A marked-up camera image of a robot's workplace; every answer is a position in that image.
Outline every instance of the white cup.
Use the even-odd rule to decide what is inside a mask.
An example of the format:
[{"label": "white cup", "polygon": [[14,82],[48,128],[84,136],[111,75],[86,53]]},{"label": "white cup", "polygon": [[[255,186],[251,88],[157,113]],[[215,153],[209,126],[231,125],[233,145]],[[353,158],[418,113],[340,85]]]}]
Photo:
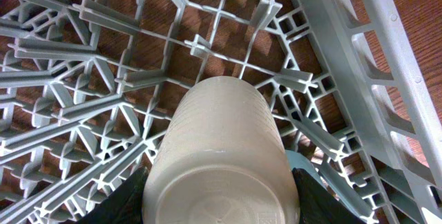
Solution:
[{"label": "white cup", "polygon": [[299,202],[263,96],[234,77],[194,86],[173,116],[143,195],[144,223],[298,223]]}]

